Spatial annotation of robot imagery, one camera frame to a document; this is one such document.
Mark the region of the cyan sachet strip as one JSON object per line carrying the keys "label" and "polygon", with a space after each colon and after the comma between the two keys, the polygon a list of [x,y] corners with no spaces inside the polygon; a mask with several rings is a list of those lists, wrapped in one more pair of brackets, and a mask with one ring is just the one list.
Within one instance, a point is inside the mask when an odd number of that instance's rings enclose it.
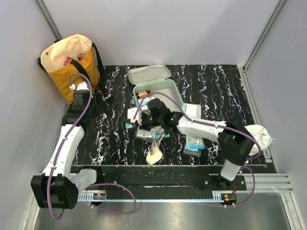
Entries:
{"label": "cyan sachet strip", "polygon": [[126,123],[125,127],[126,127],[126,129],[132,129],[132,128],[135,128],[135,125],[131,124],[131,123]]}

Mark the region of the brown bottle orange cap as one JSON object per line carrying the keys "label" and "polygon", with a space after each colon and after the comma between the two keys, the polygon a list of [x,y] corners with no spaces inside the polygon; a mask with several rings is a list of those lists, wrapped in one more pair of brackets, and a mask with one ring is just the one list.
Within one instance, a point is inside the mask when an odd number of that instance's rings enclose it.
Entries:
{"label": "brown bottle orange cap", "polygon": [[148,96],[151,93],[153,93],[152,90],[150,90],[150,91],[149,90],[144,90],[144,91],[138,92],[136,95],[137,95],[138,99],[142,99],[142,98]]}

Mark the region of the teal plaster packet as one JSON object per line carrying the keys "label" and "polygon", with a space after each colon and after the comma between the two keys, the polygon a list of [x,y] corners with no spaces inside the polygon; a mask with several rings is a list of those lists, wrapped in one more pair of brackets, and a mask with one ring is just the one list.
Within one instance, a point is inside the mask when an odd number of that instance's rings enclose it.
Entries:
{"label": "teal plaster packet", "polygon": [[163,128],[156,128],[155,130],[155,139],[159,138],[168,138],[170,135]]}

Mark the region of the blue mask packet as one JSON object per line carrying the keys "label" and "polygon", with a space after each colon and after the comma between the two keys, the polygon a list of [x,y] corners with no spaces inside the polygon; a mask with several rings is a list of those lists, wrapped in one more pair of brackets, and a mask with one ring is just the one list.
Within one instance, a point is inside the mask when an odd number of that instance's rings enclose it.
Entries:
{"label": "blue mask packet", "polygon": [[196,157],[201,156],[201,151],[205,149],[203,139],[195,135],[186,135],[186,145],[183,153]]}

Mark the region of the mint green medicine case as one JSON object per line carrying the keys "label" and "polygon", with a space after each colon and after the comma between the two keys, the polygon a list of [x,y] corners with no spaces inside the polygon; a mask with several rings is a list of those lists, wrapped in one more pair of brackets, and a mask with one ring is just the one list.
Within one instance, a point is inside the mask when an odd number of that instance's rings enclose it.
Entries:
{"label": "mint green medicine case", "polygon": [[160,99],[172,112],[178,112],[183,107],[183,100],[176,83],[170,79],[171,72],[164,64],[133,68],[128,71],[129,81],[134,88],[134,102],[139,105],[137,93],[154,91],[153,97]]}

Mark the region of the white gauze pad packet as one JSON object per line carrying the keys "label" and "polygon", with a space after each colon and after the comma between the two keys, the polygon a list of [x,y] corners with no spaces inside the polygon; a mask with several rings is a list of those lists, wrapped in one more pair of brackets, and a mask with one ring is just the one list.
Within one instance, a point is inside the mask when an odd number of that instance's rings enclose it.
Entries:
{"label": "white gauze pad packet", "polygon": [[186,115],[190,117],[201,118],[201,105],[200,104],[184,103],[183,111],[186,113]]}

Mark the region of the white pill bottle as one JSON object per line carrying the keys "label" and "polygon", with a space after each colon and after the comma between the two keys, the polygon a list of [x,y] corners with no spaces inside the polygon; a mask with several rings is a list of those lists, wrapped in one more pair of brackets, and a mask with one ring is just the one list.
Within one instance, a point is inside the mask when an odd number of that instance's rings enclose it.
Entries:
{"label": "white pill bottle", "polygon": [[140,104],[148,104],[148,102],[153,100],[154,98],[155,98],[154,96],[148,96],[146,98],[139,99],[138,102]]}

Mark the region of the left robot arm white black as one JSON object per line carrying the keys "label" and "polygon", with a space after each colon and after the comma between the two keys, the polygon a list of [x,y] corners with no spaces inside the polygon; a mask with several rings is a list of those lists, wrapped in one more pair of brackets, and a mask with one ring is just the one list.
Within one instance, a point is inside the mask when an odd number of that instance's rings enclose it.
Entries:
{"label": "left robot arm white black", "polygon": [[93,119],[102,113],[101,103],[90,95],[88,83],[74,84],[73,101],[62,118],[58,142],[51,159],[40,175],[33,176],[31,188],[40,208],[72,209],[88,186],[100,189],[103,176],[93,169],[71,175],[77,148]]}

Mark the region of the black handled scissors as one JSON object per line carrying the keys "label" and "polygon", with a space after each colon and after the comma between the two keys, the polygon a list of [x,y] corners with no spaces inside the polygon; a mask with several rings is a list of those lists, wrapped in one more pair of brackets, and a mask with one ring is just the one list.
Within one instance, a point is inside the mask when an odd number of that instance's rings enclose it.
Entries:
{"label": "black handled scissors", "polygon": [[157,145],[159,146],[164,138],[170,137],[170,134],[168,134],[166,131],[164,131],[162,134],[158,135],[158,141]]}

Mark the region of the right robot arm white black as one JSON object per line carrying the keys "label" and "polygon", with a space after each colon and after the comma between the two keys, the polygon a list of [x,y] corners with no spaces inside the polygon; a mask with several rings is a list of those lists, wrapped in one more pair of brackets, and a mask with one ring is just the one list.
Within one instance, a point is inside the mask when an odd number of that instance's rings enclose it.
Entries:
{"label": "right robot arm white black", "polygon": [[193,135],[218,143],[224,157],[218,184],[224,190],[235,185],[235,177],[244,166],[253,146],[261,150],[255,138],[237,122],[209,121],[193,118],[183,111],[172,112],[158,98],[150,100],[148,110],[138,112],[136,117],[143,129],[161,126],[169,134]]}

